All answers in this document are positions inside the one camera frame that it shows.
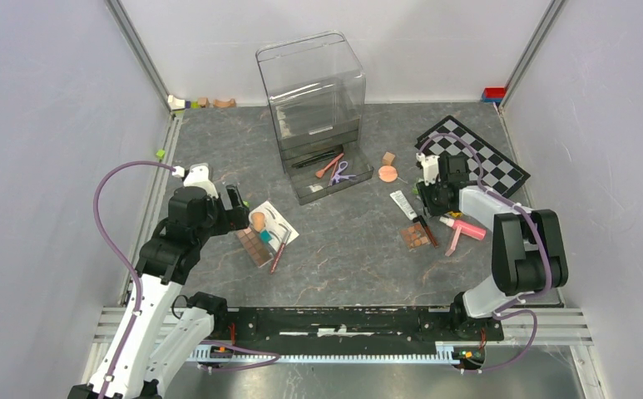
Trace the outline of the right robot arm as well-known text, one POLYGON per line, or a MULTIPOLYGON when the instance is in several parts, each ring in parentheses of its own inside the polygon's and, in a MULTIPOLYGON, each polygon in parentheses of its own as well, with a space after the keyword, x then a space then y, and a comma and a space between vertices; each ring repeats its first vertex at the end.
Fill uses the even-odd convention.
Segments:
POLYGON ((481 180, 470 180, 466 155, 416 155, 423 178, 416 184, 427 215, 453 230, 446 254, 462 236, 492 236, 491 274, 458 294, 448 326, 460 339, 498 319, 511 306, 564 286, 569 277, 557 214, 515 203, 481 180))

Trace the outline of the round peach powder puff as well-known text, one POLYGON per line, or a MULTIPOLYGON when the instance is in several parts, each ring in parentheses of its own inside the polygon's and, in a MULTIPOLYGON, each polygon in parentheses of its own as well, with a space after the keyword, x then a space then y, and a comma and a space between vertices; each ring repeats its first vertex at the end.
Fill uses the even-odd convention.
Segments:
POLYGON ((378 169, 378 177, 385 183, 392 183, 398 179, 398 172, 391 165, 383 165, 378 169))

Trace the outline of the black makeup brush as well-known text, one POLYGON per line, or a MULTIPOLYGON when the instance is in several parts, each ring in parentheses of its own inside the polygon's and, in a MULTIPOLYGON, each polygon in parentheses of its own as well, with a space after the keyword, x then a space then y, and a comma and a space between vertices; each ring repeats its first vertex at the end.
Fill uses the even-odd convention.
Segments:
POLYGON ((321 162, 323 160, 332 160, 336 156, 342 155, 342 154, 343 154, 342 151, 329 150, 329 151, 326 151, 324 153, 320 153, 320 154, 317 154, 317 155, 310 156, 308 159, 295 162, 295 163, 293 163, 291 165, 291 167, 295 168, 295 169, 304 168, 306 166, 319 163, 319 162, 321 162))

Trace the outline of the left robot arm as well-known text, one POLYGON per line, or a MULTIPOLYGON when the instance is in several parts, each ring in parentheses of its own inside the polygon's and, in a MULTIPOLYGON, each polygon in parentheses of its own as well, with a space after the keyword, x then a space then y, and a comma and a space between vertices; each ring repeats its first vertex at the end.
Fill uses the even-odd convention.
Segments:
POLYGON ((226 191, 229 208, 201 187, 175 190, 167 217, 140 249, 134 293, 103 362, 87 383, 72 387, 70 398, 162 398, 199 342, 228 332, 226 300, 198 292, 188 298, 175 330, 156 343, 206 242, 249 226, 250 209, 237 186, 226 191))

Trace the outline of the purple eyelash curler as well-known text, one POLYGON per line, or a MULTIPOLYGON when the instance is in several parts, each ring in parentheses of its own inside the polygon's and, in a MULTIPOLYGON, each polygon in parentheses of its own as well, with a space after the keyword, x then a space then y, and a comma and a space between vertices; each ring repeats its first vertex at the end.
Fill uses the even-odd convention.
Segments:
POLYGON ((356 175, 345 173, 348 166, 349 163, 346 160, 342 160, 336 163, 334 172, 329 180, 329 186, 336 185, 343 181, 351 180, 356 177, 356 175))

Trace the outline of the thin pink lip brush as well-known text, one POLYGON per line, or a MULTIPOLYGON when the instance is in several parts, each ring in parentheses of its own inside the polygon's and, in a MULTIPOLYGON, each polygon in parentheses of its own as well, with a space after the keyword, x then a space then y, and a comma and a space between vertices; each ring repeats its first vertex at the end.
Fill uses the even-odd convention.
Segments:
POLYGON ((341 152, 340 154, 335 156, 323 169, 317 170, 314 173, 315 177, 318 179, 323 178, 326 172, 329 169, 332 169, 333 167, 335 167, 335 165, 343 158, 343 156, 344 156, 344 152, 341 152))

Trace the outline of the clear acrylic drawer organizer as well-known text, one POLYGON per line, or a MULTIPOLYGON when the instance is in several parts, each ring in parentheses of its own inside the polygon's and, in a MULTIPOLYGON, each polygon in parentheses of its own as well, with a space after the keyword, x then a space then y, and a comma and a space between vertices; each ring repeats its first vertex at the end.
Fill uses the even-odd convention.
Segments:
POLYGON ((342 32, 328 31, 260 48, 255 60, 265 89, 283 170, 300 204, 308 204, 372 177, 360 147, 365 104, 364 69, 342 32), (291 165, 329 150, 344 152, 351 180, 329 186, 331 160, 291 165))

